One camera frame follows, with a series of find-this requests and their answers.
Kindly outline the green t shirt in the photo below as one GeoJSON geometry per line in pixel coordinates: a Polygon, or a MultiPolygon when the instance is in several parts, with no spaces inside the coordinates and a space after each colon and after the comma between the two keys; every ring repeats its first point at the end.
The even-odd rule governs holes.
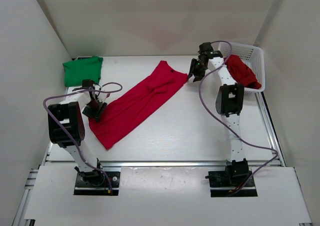
{"type": "Polygon", "coordinates": [[[63,63],[64,85],[66,87],[81,86],[83,80],[92,80],[99,83],[103,58],[93,56],[63,63]]]}

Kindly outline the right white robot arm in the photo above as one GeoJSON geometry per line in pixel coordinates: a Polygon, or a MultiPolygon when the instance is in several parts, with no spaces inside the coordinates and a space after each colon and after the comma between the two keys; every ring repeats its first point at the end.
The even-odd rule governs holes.
{"type": "Polygon", "coordinates": [[[227,140],[227,159],[223,178],[229,186],[238,186],[250,175],[248,161],[246,159],[240,133],[240,113],[243,109],[244,86],[237,83],[229,73],[223,54],[214,50],[212,42],[200,44],[198,58],[193,58],[190,63],[188,78],[194,82],[203,83],[206,70],[217,73],[219,86],[215,109],[220,118],[218,121],[225,127],[227,140]]]}

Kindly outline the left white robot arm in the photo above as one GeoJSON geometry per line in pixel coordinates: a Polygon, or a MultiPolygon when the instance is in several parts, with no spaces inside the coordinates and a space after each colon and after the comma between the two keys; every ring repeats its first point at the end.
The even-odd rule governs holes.
{"type": "Polygon", "coordinates": [[[70,154],[77,163],[75,170],[83,181],[100,187],[107,181],[107,177],[102,172],[99,159],[94,157],[85,142],[83,122],[83,116],[99,121],[107,106],[93,91],[96,85],[93,80],[84,79],[78,90],[85,92],[76,92],[77,89],[74,89],[73,95],[66,96],[61,103],[49,105],[46,110],[51,142],[70,154]]]}

